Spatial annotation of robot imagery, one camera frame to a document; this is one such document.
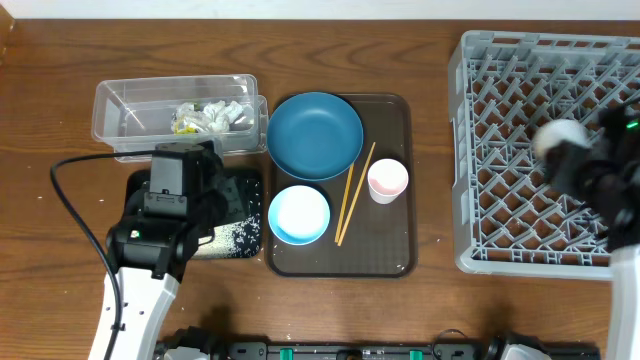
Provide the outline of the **green cup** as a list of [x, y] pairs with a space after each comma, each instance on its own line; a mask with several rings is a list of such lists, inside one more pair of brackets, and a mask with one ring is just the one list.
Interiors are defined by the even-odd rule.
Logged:
[[586, 129], [578, 121], [559, 119], [541, 126], [532, 140], [532, 147], [538, 160], [544, 160], [547, 153], [563, 141], [583, 148], [589, 148]]

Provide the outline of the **pile of white rice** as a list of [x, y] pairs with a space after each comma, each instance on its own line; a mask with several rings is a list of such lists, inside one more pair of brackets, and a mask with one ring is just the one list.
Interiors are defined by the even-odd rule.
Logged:
[[257, 218], [218, 226], [212, 236], [199, 239], [194, 259], [251, 258], [261, 250], [261, 222]]

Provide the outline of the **white tissue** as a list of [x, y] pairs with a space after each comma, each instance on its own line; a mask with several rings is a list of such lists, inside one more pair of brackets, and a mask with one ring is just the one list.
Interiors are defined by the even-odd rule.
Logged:
[[241, 131], [253, 125], [253, 113], [251, 106], [236, 101], [186, 102], [176, 108], [170, 128], [177, 135]]

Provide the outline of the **light blue small bowl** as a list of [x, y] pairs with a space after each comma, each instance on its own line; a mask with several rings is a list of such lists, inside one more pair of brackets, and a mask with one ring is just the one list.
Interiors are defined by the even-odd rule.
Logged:
[[304, 246], [318, 240], [330, 222], [330, 207], [313, 187], [294, 185], [280, 191], [268, 209], [271, 232], [282, 242]]

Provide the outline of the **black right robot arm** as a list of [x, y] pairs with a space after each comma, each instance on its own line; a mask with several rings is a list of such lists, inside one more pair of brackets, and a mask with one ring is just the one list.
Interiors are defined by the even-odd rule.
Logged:
[[576, 120], [541, 126], [532, 141], [554, 191], [586, 204], [607, 226], [612, 310], [606, 357], [639, 360], [639, 99], [599, 113], [591, 142]]

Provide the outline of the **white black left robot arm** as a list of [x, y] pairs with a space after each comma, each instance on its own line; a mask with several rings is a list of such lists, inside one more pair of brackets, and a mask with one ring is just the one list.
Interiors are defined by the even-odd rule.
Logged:
[[221, 158], [201, 145], [165, 144], [153, 155], [107, 233], [104, 284], [117, 292], [104, 296], [91, 358], [152, 358], [187, 262], [227, 215], [222, 174]]

